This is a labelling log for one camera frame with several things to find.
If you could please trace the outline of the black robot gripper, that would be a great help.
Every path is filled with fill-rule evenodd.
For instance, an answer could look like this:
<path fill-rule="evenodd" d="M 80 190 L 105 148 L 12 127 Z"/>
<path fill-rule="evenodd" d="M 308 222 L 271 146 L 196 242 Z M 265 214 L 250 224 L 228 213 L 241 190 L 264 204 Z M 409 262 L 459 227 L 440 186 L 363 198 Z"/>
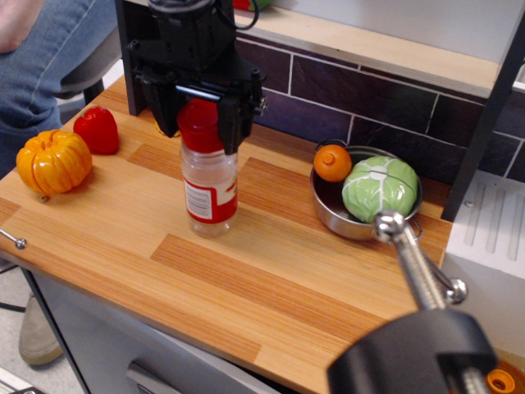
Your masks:
<path fill-rule="evenodd" d="M 132 40 L 135 78 L 161 130 L 179 130 L 178 113 L 192 98 L 217 103 L 217 129 L 225 155 L 238 153 L 254 115 L 267 108 L 264 72 L 236 49 L 231 7 L 151 7 L 157 37 Z"/>

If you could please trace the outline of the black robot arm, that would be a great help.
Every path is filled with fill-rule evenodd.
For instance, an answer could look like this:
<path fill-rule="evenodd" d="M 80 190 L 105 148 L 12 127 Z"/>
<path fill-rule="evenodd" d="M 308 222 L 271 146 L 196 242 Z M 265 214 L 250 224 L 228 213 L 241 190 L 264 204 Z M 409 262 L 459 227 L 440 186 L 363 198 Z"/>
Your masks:
<path fill-rule="evenodd" d="M 150 1 L 122 42 L 144 104 L 161 131 L 180 129 L 191 99 L 216 105 L 218 135 L 227 155 L 237 153 L 263 114 L 266 76 L 236 50 L 240 27 L 231 1 Z"/>

